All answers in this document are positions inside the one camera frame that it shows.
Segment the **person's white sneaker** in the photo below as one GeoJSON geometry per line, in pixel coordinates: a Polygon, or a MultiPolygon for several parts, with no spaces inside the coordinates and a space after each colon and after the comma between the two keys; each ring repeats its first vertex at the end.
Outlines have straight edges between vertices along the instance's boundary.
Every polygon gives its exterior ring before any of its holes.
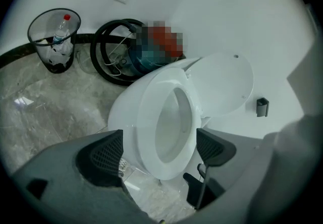
{"type": "Polygon", "coordinates": [[[121,158],[119,161],[119,167],[118,167],[119,177],[122,178],[124,176],[126,169],[127,169],[127,162],[123,158],[121,158]]]}

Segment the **black wall paper holder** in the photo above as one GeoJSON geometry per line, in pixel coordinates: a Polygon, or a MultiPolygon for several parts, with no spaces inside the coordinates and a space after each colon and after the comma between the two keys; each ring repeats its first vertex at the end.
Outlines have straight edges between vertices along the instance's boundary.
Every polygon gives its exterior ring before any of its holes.
{"type": "Polygon", "coordinates": [[[269,101],[267,99],[260,98],[256,101],[256,116],[267,117],[269,108],[269,101]]]}

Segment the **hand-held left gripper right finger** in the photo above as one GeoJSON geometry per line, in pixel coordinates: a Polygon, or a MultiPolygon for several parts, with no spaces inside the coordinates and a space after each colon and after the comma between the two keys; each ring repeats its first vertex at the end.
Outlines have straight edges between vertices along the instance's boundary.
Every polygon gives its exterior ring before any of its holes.
{"type": "Polygon", "coordinates": [[[274,136],[262,139],[197,129],[196,149],[205,165],[205,185],[213,193],[229,190],[258,159],[272,153],[274,136]]]}

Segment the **clear bottle with red cap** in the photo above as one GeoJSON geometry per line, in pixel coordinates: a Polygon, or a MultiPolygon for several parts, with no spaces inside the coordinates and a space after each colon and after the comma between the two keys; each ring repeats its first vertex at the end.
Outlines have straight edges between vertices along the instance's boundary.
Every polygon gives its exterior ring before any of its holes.
{"type": "Polygon", "coordinates": [[[71,16],[69,14],[65,14],[63,16],[62,21],[58,25],[54,36],[53,36],[53,43],[59,43],[62,39],[64,39],[69,32],[69,20],[71,16]]]}

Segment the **black mesh wastebasket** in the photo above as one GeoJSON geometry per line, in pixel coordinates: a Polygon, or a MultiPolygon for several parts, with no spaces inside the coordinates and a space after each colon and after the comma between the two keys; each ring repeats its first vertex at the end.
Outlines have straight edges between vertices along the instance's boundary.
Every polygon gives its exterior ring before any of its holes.
{"type": "Polygon", "coordinates": [[[38,15],[29,25],[27,37],[45,67],[54,74],[65,72],[73,63],[80,16],[67,8],[55,8],[38,15]],[[68,35],[59,43],[53,43],[54,33],[65,14],[71,16],[68,35]]]}

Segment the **white toilet seat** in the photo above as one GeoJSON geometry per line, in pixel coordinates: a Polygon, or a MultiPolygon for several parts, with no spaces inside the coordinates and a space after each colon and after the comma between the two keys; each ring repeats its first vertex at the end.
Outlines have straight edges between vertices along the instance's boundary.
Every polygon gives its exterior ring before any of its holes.
{"type": "Polygon", "coordinates": [[[180,68],[152,78],[143,93],[137,119],[137,144],[144,168],[160,180],[179,175],[196,146],[201,105],[193,84],[180,68]]]}

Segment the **white round toilet bowl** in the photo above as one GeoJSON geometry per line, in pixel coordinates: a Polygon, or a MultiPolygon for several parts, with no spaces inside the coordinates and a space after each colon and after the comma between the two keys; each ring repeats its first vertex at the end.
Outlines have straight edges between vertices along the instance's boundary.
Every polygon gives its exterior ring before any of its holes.
{"type": "Polygon", "coordinates": [[[113,103],[107,122],[108,130],[123,131],[123,158],[135,168],[151,175],[144,168],[137,144],[137,119],[143,93],[154,76],[168,68],[188,70],[199,58],[184,59],[153,71],[127,87],[113,103]]]}

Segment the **white toilet lid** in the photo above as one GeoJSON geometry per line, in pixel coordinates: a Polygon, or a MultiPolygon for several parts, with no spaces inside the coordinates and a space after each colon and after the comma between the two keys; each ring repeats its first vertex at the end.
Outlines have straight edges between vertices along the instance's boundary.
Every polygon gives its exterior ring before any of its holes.
{"type": "Polygon", "coordinates": [[[250,62],[232,52],[203,57],[186,74],[197,93],[203,118],[224,116],[237,110],[249,98],[254,86],[250,62]]]}

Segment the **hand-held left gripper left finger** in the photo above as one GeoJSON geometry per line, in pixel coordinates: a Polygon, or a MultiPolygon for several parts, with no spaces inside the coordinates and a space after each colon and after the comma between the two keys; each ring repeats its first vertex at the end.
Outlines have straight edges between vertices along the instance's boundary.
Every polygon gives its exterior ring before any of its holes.
{"type": "Polygon", "coordinates": [[[12,180],[50,224],[154,224],[119,176],[122,130],[61,142],[39,152],[12,180]]]}

